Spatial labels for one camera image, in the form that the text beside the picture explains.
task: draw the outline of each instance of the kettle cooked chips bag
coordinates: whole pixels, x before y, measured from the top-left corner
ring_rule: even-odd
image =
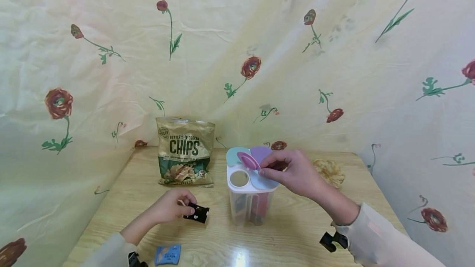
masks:
[[[208,173],[215,124],[157,117],[159,183],[214,186]]]

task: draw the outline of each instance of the table surface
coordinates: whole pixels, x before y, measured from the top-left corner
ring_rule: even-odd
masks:
[[[346,174],[341,191],[365,202],[405,233],[361,159],[348,152],[307,152],[311,160],[334,160]],[[284,186],[275,190],[262,226],[231,222],[226,181],[226,150],[216,149],[210,162],[214,188],[190,187],[199,205],[209,207],[206,226],[180,218],[153,228],[138,245],[141,260],[154,266],[157,246],[181,244],[178,266],[360,266],[345,249],[330,253],[319,244],[325,232],[332,235],[331,218],[315,202],[294,195]],[[111,235],[147,209],[169,187],[158,184],[157,148],[134,152],[122,174],[107,193],[63,267],[78,267]]]

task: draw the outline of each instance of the blue packet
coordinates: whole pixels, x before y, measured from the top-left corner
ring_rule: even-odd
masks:
[[[157,247],[154,260],[155,266],[164,264],[178,264],[180,252],[181,244],[175,244],[168,248],[165,246]]]

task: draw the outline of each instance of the colorful lid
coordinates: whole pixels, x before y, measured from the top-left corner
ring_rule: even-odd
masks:
[[[226,154],[226,162],[228,167],[243,166],[254,188],[258,190],[272,190],[279,183],[259,175],[260,162],[271,153],[272,150],[265,146],[254,146],[251,149],[238,146],[229,149]]]

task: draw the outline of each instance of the sleeve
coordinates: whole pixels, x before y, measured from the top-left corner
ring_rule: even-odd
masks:
[[[122,235],[116,233],[104,242],[86,261],[82,267],[129,267],[128,255],[137,247],[127,243]]]
[[[369,205],[361,205],[350,226],[332,226],[347,237],[348,251],[364,267],[445,267]]]

